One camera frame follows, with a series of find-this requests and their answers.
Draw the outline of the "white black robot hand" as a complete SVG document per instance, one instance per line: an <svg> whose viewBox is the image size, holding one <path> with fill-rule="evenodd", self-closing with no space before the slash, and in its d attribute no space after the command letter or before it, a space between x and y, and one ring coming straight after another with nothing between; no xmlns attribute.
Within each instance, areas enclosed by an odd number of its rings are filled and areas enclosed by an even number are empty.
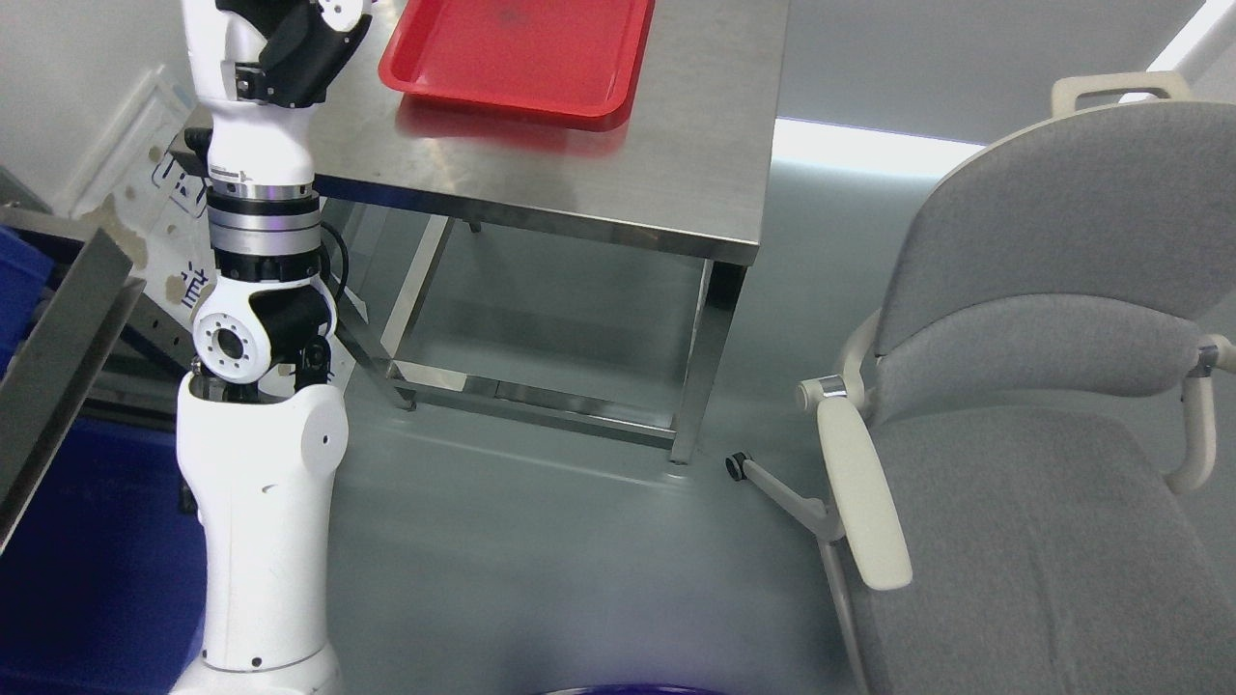
<svg viewBox="0 0 1236 695"><path fill-rule="evenodd" d="M197 100L211 115L205 176L225 192L310 185L308 131L362 43L370 1L183 1Z"/></svg>

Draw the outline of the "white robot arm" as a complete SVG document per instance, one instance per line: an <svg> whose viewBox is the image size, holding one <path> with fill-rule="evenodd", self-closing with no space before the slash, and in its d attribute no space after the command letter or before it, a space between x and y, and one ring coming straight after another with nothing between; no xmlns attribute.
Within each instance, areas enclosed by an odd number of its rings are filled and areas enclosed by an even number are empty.
<svg viewBox="0 0 1236 695"><path fill-rule="evenodd" d="M192 328L176 446L205 532L198 655L176 694L335 694L328 514L349 445L330 381L336 302L307 183L209 181L218 277Z"/></svg>

